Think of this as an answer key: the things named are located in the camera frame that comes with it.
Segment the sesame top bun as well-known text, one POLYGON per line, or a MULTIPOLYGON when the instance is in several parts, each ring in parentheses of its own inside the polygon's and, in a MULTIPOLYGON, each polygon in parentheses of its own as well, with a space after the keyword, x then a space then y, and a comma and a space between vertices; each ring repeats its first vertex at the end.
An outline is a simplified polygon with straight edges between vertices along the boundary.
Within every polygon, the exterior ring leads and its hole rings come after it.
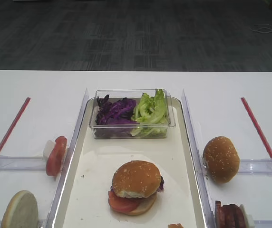
POLYGON ((160 181, 161 173, 155 164, 134 160, 115 171, 111 190, 122 198, 148 198, 157 192, 160 181))

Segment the sesame bun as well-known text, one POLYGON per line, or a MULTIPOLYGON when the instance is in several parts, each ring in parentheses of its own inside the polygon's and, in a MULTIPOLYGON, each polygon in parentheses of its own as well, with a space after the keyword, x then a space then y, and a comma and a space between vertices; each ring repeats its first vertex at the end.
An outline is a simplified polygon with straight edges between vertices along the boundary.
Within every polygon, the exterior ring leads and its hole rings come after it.
POLYGON ((229 138, 217 136, 206 144, 203 162, 213 181, 217 184, 225 184, 237 174, 240 157, 229 138))
POLYGON ((157 192, 160 181, 161 173, 155 164, 134 160, 115 171, 111 190, 122 198, 148 198, 157 192))

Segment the green lettuce pile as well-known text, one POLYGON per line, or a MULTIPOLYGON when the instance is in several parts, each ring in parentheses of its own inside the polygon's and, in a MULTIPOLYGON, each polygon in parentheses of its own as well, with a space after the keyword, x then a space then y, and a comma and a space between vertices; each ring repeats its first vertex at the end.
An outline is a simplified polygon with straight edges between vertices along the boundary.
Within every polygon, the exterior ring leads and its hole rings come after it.
POLYGON ((148 127, 149 125, 166 125, 167 105, 165 94, 162 89, 156 89, 154 96, 143 93, 139 103, 134 108, 131 119, 145 127, 134 128, 131 131, 133 137, 140 138, 162 138, 166 137, 166 127, 148 127))

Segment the front tomato slice on bun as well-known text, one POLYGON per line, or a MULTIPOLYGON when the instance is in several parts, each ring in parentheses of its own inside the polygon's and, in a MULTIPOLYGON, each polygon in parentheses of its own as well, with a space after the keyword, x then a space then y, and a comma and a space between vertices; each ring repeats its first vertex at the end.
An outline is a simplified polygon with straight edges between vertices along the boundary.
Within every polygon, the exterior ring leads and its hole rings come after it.
POLYGON ((121 213, 135 210, 141 203, 139 198, 122 198, 118 197, 113 191, 108 192, 108 203, 110 207, 121 213))

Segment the sliced meat patties stack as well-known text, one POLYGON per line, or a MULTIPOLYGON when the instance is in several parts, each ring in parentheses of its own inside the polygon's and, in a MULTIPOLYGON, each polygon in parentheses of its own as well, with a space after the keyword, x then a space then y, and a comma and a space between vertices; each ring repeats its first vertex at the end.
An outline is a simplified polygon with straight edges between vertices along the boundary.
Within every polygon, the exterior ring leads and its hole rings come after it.
POLYGON ((215 201, 215 223, 217 228, 246 228, 246 214, 242 205, 221 205, 215 201))

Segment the purple cabbage pile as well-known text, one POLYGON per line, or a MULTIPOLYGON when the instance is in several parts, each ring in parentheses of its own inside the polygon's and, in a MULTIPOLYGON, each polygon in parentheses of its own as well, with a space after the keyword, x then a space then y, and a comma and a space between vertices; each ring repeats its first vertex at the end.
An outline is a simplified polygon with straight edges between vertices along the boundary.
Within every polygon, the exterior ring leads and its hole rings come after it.
POLYGON ((116 102, 109 101, 109 95, 104 98, 97 98, 99 107, 96 124, 97 125, 120 125, 121 127, 97 128, 95 137, 99 139, 106 138, 128 138, 131 137, 132 128, 124 128, 122 125, 135 125, 137 122, 131 119, 136 100, 123 98, 116 102))

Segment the clear plastic salad container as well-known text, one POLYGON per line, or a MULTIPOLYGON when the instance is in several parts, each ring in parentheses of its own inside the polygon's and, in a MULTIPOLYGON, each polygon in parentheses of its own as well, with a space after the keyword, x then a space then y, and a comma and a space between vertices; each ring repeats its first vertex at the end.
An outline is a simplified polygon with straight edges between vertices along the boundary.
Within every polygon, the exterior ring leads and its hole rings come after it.
POLYGON ((96 139, 166 138, 175 127, 165 89, 97 90, 89 127, 96 139))

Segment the bottom bun on tray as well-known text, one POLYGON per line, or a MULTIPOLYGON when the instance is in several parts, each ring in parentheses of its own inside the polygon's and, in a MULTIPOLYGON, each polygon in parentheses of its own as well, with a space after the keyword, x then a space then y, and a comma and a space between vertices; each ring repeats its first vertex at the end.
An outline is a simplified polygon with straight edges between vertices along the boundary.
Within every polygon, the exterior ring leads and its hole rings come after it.
POLYGON ((141 215, 146 213, 148 210, 151 209, 152 205, 154 204, 155 200, 157 198, 157 194, 153 194, 148 198, 141 198, 142 201, 140 203, 140 205, 133 211, 131 212, 125 212, 123 214, 126 215, 131 215, 131 216, 136 216, 136 215, 141 215))

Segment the white serving tray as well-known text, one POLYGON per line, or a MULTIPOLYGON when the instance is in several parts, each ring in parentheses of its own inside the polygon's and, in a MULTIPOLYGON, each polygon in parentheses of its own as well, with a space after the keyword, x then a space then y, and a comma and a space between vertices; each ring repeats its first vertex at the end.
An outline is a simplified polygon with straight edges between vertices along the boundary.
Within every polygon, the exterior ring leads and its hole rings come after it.
POLYGON ((176 125, 162 139, 95 139, 89 128, 94 101, 87 103, 54 226, 57 228, 165 228, 182 224, 203 228, 200 196, 181 103, 172 99, 176 125), (154 163, 164 178, 164 192, 138 216, 111 210, 108 191, 124 163, 154 163))

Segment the food scrap at tray edge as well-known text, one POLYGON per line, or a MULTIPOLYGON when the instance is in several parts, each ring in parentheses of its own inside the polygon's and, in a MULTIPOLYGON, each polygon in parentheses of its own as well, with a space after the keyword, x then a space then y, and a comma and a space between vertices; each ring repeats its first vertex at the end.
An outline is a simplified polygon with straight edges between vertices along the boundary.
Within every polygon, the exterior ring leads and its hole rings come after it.
POLYGON ((182 224, 181 223, 176 223, 176 224, 168 224, 168 226, 167 226, 168 228, 184 228, 183 226, 182 226, 182 224))

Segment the right clear acrylic divider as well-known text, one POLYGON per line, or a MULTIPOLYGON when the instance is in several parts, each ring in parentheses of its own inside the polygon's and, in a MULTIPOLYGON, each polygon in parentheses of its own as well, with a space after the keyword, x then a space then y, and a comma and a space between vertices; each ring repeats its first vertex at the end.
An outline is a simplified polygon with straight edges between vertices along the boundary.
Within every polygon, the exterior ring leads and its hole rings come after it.
POLYGON ((194 134, 194 128, 192 124, 192 118, 190 114, 190 108, 189 103, 187 100, 187 96, 185 94, 184 89, 182 90, 182 96, 181 96, 182 106, 183 106, 183 112, 184 112, 184 119, 185 119, 185 127, 188 134, 188 140, 190 145, 190 151, 191 151, 191 157, 193 161, 193 169, 196 179, 196 185, 198 188, 198 194, 201 204, 201 210, 203 214, 204 219, 204 227, 205 228, 215 228, 215 217, 214 217, 214 211, 211 209, 209 196, 207 193, 207 188, 205 184, 205 173, 203 171, 203 165, 201 162, 201 157, 199 154, 199 150, 197 148, 197 143, 195 139, 194 134))

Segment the clear acrylic divider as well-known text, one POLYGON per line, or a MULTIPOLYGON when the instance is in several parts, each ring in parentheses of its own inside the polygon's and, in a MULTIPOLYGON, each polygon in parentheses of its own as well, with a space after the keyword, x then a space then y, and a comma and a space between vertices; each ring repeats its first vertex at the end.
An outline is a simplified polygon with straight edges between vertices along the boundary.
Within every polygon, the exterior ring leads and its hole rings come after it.
POLYGON ((63 227, 68 202, 78 167, 78 158, 80 157, 81 153, 81 149, 78 148, 78 137, 82 131, 82 123, 88 100, 88 90, 85 90, 75 129, 64 157, 64 163, 62 165, 62 171, 59 176, 59 181, 51 204, 51 209, 47 215, 47 218, 42 224, 43 228, 63 227))
POLYGON ((182 106, 183 106, 183 112, 184 112, 184 119, 185 119, 185 127, 188 134, 188 140, 190 145, 190 151, 191 151, 191 157, 193 161, 193 169, 196 179, 196 185, 198 188, 198 194, 201 204, 201 210, 203 214, 204 219, 204 227, 205 228, 215 228, 215 217, 214 217, 214 211, 211 209, 209 196, 207 193, 207 188, 205 184, 205 173, 203 171, 203 165, 201 162, 201 157, 199 154, 199 150, 197 148, 197 143, 195 139, 194 134, 194 128, 192 124, 192 118, 190 114, 190 108, 189 103, 187 100, 187 96, 185 94, 184 89, 182 90, 182 96, 181 96, 182 106))

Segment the left red tape strip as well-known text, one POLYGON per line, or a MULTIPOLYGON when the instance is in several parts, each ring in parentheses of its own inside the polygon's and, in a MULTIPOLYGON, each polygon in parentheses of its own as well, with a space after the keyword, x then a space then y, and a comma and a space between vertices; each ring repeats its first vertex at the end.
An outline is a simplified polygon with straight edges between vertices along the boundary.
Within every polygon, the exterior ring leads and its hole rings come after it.
POLYGON ((23 112, 25 111, 26 107, 28 106, 29 102, 30 102, 31 98, 27 97, 23 103, 23 105, 21 106, 21 108, 19 109, 17 115, 15 116, 14 120, 12 121, 10 127, 8 128, 8 130, 6 131, 5 135, 3 136, 1 142, 0 142, 0 152, 2 150, 2 148, 4 147, 5 143, 7 142, 8 138, 10 137, 13 129, 15 128, 17 122, 19 121, 19 119, 21 118, 23 112))

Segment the left clear acrylic divider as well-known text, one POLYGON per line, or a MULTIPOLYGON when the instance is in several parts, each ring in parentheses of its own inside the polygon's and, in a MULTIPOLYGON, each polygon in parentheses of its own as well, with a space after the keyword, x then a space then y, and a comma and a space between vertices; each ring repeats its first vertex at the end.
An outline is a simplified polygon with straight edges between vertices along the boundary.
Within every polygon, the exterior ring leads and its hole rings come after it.
POLYGON ((47 218, 42 224, 43 228, 63 227, 68 202, 78 167, 78 158, 80 157, 81 153, 81 149, 78 148, 78 137, 82 131, 82 123, 88 100, 88 90, 85 90, 75 129, 64 157, 64 163, 62 165, 62 171, 59 176, 59 181, 51 204, 51 209, 47 215, 47 218))

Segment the left clear cross rail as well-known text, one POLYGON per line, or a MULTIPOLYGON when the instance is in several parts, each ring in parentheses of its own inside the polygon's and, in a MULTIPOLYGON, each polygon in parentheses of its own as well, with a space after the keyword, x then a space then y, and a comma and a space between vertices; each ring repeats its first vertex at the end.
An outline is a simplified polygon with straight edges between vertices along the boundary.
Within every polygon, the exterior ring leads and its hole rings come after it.
POLYGON ((45 171, 47 159, 42 156, 16 157, 0 155, 0 171, 45 171))

